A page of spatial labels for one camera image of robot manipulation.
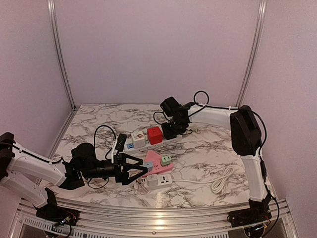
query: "power strip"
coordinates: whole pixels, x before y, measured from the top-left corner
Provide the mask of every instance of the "power strip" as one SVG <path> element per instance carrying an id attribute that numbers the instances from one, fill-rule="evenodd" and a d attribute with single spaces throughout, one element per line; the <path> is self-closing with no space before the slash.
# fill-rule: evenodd
<path id="1" fill-rule="evenodd" d="M 141 178 L 141 184 L 147 190 L 155 190 L 172 186 L 172 176 L 170 174 L 165 175 L 149 175 L 146 178 Z M 137 189 L 138 182 L 134 182 L 134 188 Z"/>
<path id="2" fill-rule="evenodd" d="M 151 145 L 149 140 L 146 138 L 145 139 L 145 146 L 141 147 L 141 148 L 134 148 L 132 140 L 131 139 L 127 139 L 124 145 L 124 152 L 128 155 L 133 155 L 135 153 L 141 152 L 141 151 L 147 151 L 147 150 L 152 150 L 154 148 L 163 146 L 163 145 L 167 145 L 176 141 L 180 141 L 182 140 L 182 135 L 178 135 L 176 138 L 170 139 L 170 140 L 166 140 L 163 139 L 163 141 L 161 143 L 155 144 L 155 145 Z"/>

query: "green plug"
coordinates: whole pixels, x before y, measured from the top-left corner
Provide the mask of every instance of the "green plug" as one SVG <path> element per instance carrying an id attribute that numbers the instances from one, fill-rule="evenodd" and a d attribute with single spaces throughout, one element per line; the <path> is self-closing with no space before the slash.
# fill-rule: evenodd
<path id="1" fill-rule="evenodd" d="M 169 155 L 163 156 L 160 160 L 160 164 L 162 166 L 169 165 L 170 163 L 172 163 L 172 157 L 170 157 Z"/>

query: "white marble tabletop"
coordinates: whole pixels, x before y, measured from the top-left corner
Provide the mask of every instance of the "white marble tabletop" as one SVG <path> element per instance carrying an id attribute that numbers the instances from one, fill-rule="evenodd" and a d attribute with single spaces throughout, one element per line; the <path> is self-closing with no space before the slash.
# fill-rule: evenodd
<path id="1" fill-rule="evenodd" d="M 61 140 L 54 158 L 63 156 L 69 161 L 72 149 L 83 142 L 93 143 L 95 129 L 101 124 L 111 126 L 117 134 L 130 134 L 136 130 L 146 132 L 147 128 L 157 125 L 153 121 L 155 111 L 159 111 L 158 105 L 82 105 Z M 115 183 L 114 178 L 110 178 L 109 183 L 101 189 L 84 186 L 69 191 L 52 186 L 46 181 L 42 181 L 42 185 L 51 187 L 57 197 L 115 206 L 194 208 L 247 202 L 248 181 L 242 160 L 231 147 L 230 131 L 201 123 L 191 123 L 190 128 L 193 130 L 192 134 L 155 151 L 160 155 L 172 156 L 174 168 L 170 173 L 175 179 L 212 180 L 222 176 L 223 168 L 232 165 L 235 172 L 227 181 L 225 193 L 214 194 L 210 183 L 174 182 L 172 187 L 141 194 L 134 189 L 132 183 L 122 186 Z M 112 143 L 112 133 L 101 128 L 96 138 L 98 159 L 104 159 L 105 152 Z M 145 159 L 146 152 L 134 156 Z M 93 181 L 92 186 L 105 183 L 102 179 Z"/>

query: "coiled white cable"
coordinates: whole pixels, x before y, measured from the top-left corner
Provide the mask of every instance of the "coiled white cable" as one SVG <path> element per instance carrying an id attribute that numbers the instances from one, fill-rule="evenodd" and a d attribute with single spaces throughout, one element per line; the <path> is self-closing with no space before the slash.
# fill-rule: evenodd
<path id="1" fill-rule="evenodd" d="M 233 167 L 227 166 L 225 168 L 223 168 L 223 176 L 213 179 L 213 180 L 209 180 L 209 181 L 192 181 L 192 180 L 185 180 L 185 179 L 173 179 L 173 182 L 192 182 L 192 183 L 212 183 L 211 185 L 211 190 L 213 193 L 218 194 L 220 193 L 222 190 L 224 190 L 223 192 L 226 193 L 226 187 L 225 184 L 228 180 L 228 178 L 233 175 L 234 173 L 234 169 Z"/>

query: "vertical metal post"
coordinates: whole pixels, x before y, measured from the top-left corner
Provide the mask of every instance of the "vertical metal post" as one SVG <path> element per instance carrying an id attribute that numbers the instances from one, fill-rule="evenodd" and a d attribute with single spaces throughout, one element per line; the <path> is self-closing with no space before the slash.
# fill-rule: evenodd
<path id="1" fill-rule="evenodd" d="M 247 92 L 247 88 L 249 85 L 249 81 L 251 78 L 251 73 L 253 69 L 253 65 L 255 62 L 255 58 L 259 49 L 260 41 L 261 41 L 261 35 L 263 31 L 263 24 L 264 24 L 264 16 L 265 16 L 265 10 L 266 10 L 266 0 L 260 0 L 260 5 L 259 5 L 259 12 L 258 12 L 258 18 L 257 18 L 257 25 L 256 25 L 256 31 L 254 34 L 254 39 L 253 39 L 253 44 L 252 44 L 252 49 L 247 65 L 247 69 L 243 78 L 243 82 L 241 85 L 240 93 L 236 102 L 236 107 L 240 107 L 243 99 L 245 97 L 245 94 Z"/>
<path id="2" fill-rule="evenodd" d="M 49 7 L 50 18 L 51 18 L 51 26 L 52 26 L 52 30 L 53 30 L 53 38 L 54 38 L 54 43 L 55 43 L 55 50 L 56 50 L 56 54 L 57 54 L 59 69 L 60 69 L 60 73 L 61 73 L 64 87 L 65 87 L 68 103 L 69 103 L 72 111 L 74 111 L 76 109 L 76 105 L 75 105 L 74 98 L 73 98 L 73 95 L 72 95 L 72 92 L 70 89 L 68 76 L 67 76 L 67 72 L 66 72 L 66 68 L 65 68 L 65 63 L 64 63 L 64 59 L 63 59 L 63 54 L 61 51 L 54 0 L 48 0 L 48 7 Z"/>

